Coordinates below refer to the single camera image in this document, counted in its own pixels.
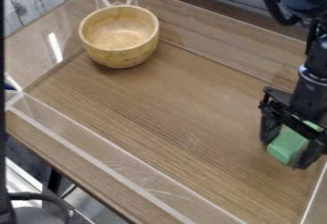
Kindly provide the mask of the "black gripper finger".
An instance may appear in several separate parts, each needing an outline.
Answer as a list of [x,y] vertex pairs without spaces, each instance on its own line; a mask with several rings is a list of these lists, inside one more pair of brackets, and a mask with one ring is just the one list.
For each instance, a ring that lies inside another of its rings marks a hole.
[[327,143],[320,139],[309,141],[305,149],[296,157],[293,167],[296,169],[307,169],[312,163],[316,162],[319,157],[327,153]]
[[265,107],[261,110],[261,118],[260,118],[260,132],[259,138],[261,143],[267,146],[281,130],[281,122],[280,118],[269,107]]

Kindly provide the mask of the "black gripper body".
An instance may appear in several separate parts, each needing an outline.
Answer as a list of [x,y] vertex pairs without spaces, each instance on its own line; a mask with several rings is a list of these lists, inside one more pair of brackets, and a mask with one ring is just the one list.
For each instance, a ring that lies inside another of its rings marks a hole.
[[269,107],[279,116],[283,126],[288,126],[309,141],[320,138],[327,143],[327,114],[317,119],[311,119],[288,106],[288,93],[272,87],[265,87],[263,92],[263,100],[257,106],[260,112]]

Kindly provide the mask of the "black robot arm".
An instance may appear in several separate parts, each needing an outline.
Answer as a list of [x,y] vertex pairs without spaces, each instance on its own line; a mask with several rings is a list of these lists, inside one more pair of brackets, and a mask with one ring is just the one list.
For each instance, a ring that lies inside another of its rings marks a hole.
[[263,0],[276,21],[309,23],[305,62],[292,92],[267,86],[259,138],[287,166],[305,169],[327,154],[327,0]]

